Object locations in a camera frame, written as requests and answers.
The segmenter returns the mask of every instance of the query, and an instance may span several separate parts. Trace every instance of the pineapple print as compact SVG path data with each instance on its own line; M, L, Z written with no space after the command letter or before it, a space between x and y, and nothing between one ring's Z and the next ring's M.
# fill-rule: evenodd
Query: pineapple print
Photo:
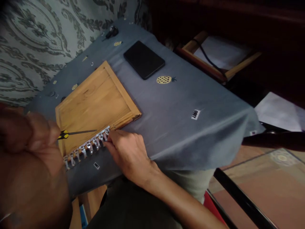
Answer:
M167 83L170 83L170 82L175 82L177 81L175 79L176 77L170 77L170 76L160 76L157 78L157 83L160 83L160 84L167 84Z

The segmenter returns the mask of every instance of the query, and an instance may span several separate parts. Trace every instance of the black smartphone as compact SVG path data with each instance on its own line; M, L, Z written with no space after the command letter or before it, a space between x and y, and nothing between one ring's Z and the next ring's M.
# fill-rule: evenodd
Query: black smartphone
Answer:
M165 65L165 61L141 41L137 41L125 53L124 58L144 80Z

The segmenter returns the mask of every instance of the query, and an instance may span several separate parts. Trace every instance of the label sticker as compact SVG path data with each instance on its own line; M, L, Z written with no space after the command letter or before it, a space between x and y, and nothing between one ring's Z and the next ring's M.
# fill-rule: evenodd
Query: label sticker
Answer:
M99 165L96 163L96 162L94 162L94 167L97 169L97 170L99 170Z
M199 117L200 111L199 110L194 110L192 119L197 120Z
M256 133L257 133L256 130L250 131L250 136L256 135Z

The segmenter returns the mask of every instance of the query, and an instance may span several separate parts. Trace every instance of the screwdriver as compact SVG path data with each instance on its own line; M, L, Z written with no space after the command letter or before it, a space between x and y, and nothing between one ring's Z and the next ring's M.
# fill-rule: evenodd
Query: screwdriver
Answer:
M97 131L97 130L85 130L85 131L72 132L72 133L69 133L67 130L63 130L60 132L60 136L58 137L57 140L67 139L69 137L69 135L73 135L73 134L82 134L82 133L88 133L88 132L94 132L94 131Z

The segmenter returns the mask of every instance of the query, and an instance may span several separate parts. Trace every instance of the gray tablecloth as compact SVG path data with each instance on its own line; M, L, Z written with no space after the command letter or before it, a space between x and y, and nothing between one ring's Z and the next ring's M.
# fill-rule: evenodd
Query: gray tablecloth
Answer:
M83 82L107 60L143 114L123 130L142 134L149 157L162 169L206 170L228 165L243 137L264 130L251 106L164 47L151 33L123 18L114 24L119 29L116 37L103 42L105 36L96 39L54 77L25 112L40 112L56 120L55 107L61 98L68 96L74 84ZM142 80L123 57L137 40L166 62L148 80ZM175 77L176 81L159 84L159 76ZM48 97L52 91L55 96ZM191 119L194 110L200 111L197 120ZM103 148L67 172L70 193L91 190L120 174L111 155Z

